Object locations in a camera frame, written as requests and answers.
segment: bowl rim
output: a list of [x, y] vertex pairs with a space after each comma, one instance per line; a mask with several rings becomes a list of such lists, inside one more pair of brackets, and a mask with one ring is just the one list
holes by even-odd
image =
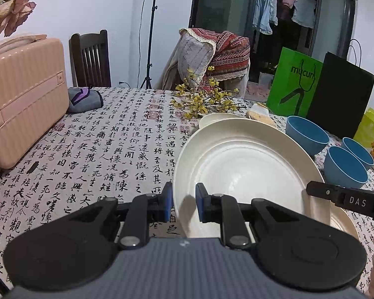
[[[318, 128], [319, 128], [322, 132], [324, 132], [324, 134], [327, 136], [327, 138], [328, 138], [328, 142], [319, 142], [319, 141], [317, 141], [317, 140], [314, 140], [314, 139], [312, 139], [312, 138], [310, 138], [310, 137], [308, 137], [308, 136], [302, 134], [298, 129], [296, 129], [296, 128], [295, 128], [295, 127], [290, 123], [290, 121], [289, 121], [290, 118], [299, 118], [299, 119], [303, 119], [303, 120], [305, 120], [305, 121], [307, 121], [307, 122], [310, 122], [310, 123], [313, 124], [314, 126], [318, 127]], [[328, 143], [330, 142], [330, 136], [328, 136], [328, 134], [326, 133], [326, 131], [325, 131], [323, 128], [321, 128], [319, 125], [315, 124], [314, 122], [311, 122], [310, 120], [308, 120], [308, 119], [306, 119], [306, 118], [303, 118], [303, 117], [300, 117], [300, 116], [288, 116], [288, 118], [287, 118], [287, 123], [290, 125], [291, 128], [293, 128], [296, 132], [298, 132], [298, 134], [304, 136], [304, 137], [307, 138], [308, 140], [311, 140], [311, 141], [313, 141], [313, 142], [316, 142], [316, 143], [318, 143], [318, 144], [322, 144], [322, 145], [325, 145], [325, 146], [328, 145]]]
[[[349, 140], [349, 141], [351, 141], [351, 142], [354, 142], [354, 143], [356, 143], [356, 144], [358, 144], [361, 148], [363, 148], [367, 153], [368, 153], [368, 155], [371, 157], [371, 159], [373, 160], [371, 163], [369, 163], [369, 162], [367, 162], [366, 160], [363, 160], [362, 158], [360, 158], [357, 154], [355, 154], [354, 153], [354, 151], [353, 150], [351, 150], [350, 148], [349, 148], [349, 146], [345, 143], [345, 140]], [[362, 162], [364, 162], [364, 163], [366, 163], [366, 164], [368, 164], [369, 166], [373, 166], [374, 165], [374, 158], [371, 156], [371, 154], [367, 151], [367, 149], [365, 149], [362, 145], [360, 145], [358, 142], [356, 142], [355, 140], [353, 140], [352, 138], [349, 138], [349, 137], [344, 137], [344, 138], [342, 138], [342, 142], [343, 142], [343, 144], [346, 146], [346, 148], [354, 155], [354, 156], [356, 156], [359, 160], [361, 160]]]
[[[358, 180], [356, 180], [355, 178], [352, 178], [350, 175], [348, 175], [348, 174], [346, 174], [346, 172], [344, 171], [344, 170], [342, 170], [342, 168], [340, 168], [339, 167], [339, 165], [334, 161], [334, 159], [333, 159], [333, 157], [332, 157], [332, 155], [330, 154], [330, 150], [331, 149], [333, 149], [333, 148], [340, 148], [340, 149], [342, 149], [342, 150], [344, 150], [345, 152], [347, 152], [350, 156], [352, 156], [361, 166], [362, 166], [362, 168], [363, 168], [363, 170], [364, 170], [364, 172], [366, 173], [366, 176], [367, 176], [367, 179], [366, 179], [366, 181], [358, 181]], [[343, 174], [345, 174], [348, 178], [350, 178], [351, 180], [353, 180], [353, 181], [355, 181], [355, 182], [357, 182], [357, 183], [367, 183], [367, 181], [369, 180], [369, 176], [368, 176], [368, 174], [367, 174], [367, 170], [366, 170], [366, 168], [364, 167], [364, 165], [362, 164], [362, 162], [360, 162], [360, 160], [356, 157], [356, 156], [354, 156], [351, 152], [349, 152], [348, 150], [345, 150], [344, 148], [342, 148], [342, 147], [340, 147], [340, 146], [330, 146], [329, 148], [328, 148], [328, 151], [327, 151], [327, 154], [328, 154], [328, 156], [330, 157], [330, 159], [333, 161], [333, 163], [336, 165], [336, 167], [338, 167], [339, 168], [339, 170], [343, 173]]]

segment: blue bowl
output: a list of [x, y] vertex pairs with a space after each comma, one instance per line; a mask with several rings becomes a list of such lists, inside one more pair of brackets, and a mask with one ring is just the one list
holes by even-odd
[[359, 159], [338, 146], [328, 148], [324, 175], [328, 183], [345, 188], [360, 189], [368, 180], [367, 171]]
[[328, 134], [313, 122], [298, 116], [289, 116], [285, 133], [309, 155], [320, 153], [330, 141]]
[[356, 156], [359, 161], [363, 164], [366, 171], [368, 171], [374, 165], [374, 159], [370, 153], [358, 142], [354, 141], [349, 137], [342, 138], [342, 148], [351, 152]]

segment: suitcase handle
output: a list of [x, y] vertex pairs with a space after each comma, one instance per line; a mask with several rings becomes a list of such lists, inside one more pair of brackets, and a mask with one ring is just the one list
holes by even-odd
[[15, 44], [17, 42], [29, 40], [28, 43], [24, 44], [24, 45], [27, 45], [27, 44], [30, 44], [30, 43], [33, 43], [35, 41], [45, 39], [45, 38], [47, 38], [47, 35], [42, 34], [42, 35], [27, 35], [27, 36], [21, 36], [21, 37], [16, 37], [14, 39], [10, 39], [8, 41], [0, 43], [0, 54], [4, 53], [4, 52], [7, 52], [7, 51], [10, 51], [11, 49], [22, 46], [22, 44], [21, 45]]

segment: glass panel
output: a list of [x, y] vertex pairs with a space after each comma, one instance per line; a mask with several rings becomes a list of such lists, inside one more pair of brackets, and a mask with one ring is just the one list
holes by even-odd
[[198, 0], [195, 27], [244, 36], [249, 0]]
[[325, 54], [337, 55], [345, 14], [346, 0], [321, 0], [317, 34], [312, 57], [324, 61]]

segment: wooden chair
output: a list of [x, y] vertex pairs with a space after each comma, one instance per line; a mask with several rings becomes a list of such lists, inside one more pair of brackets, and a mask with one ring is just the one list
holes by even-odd
[[111, 87], [106, 30], [99, 34], [73, 34], [69, 53], [74, 86]]

